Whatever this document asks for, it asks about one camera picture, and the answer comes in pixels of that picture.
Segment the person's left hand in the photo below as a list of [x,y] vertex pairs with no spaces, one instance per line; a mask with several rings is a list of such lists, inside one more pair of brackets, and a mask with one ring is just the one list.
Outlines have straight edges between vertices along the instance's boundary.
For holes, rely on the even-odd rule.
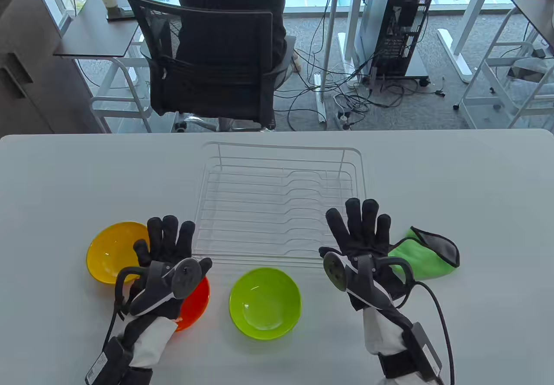
[[192,256],[195,228],[193,221],[180,224],[173,215],[147,221],[148,240],[133,245],[138,266],[117,275],[114,306],[119,316],[178,318],[184,300],[213,266],[210,258]]

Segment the person's right hand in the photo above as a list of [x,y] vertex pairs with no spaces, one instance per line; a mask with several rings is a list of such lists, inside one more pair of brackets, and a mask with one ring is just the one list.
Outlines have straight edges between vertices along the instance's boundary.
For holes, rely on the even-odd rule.
[[325,213],[338,247],[319,248],[324,270],[336,288],[348,293],[354,310],[395,312],[394,302],[409,295],[414,280],[404,259],[389,256],[390,216],[379,213],[374,199],[350,198],[345,212],[346,217],[336,208]]

